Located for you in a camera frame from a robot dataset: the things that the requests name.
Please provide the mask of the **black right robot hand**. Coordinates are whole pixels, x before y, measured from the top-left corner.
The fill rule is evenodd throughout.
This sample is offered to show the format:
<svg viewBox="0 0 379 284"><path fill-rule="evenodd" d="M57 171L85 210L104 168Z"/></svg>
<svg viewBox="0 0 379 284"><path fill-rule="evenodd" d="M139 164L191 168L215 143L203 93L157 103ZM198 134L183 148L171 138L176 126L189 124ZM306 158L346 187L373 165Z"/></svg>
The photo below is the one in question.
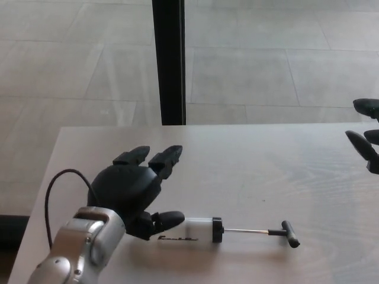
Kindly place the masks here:
<svg viewBox="0 0 379 284"><path fill-rule="evenodd" d="M354 100L353 105L359 114L378 121L377 99L360 98ZM354 149L367 162L368 171L378 175L378 153L372 146L373 144L378 145L378 130L368 130L363 136L351 130L346 131L345 134Z"/></svg>

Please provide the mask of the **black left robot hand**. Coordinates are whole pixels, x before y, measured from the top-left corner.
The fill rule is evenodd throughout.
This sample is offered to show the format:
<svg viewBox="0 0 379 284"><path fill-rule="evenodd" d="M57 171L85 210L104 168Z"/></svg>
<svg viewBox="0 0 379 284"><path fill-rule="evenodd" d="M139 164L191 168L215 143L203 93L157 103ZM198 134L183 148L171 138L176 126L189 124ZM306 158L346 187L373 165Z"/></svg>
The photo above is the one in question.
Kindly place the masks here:
<svg viewBox="0 0 379 284"><path fill-rule="evenodd" d="M142 163L150 152L149 146L121 153L91 183L87 205L115 211L126 233L142 240L182 224L185 216L180 211L145 211L160 194L162 181L170 177L182 151L182 146L170 146L156 154L147 166Z"/></svg>

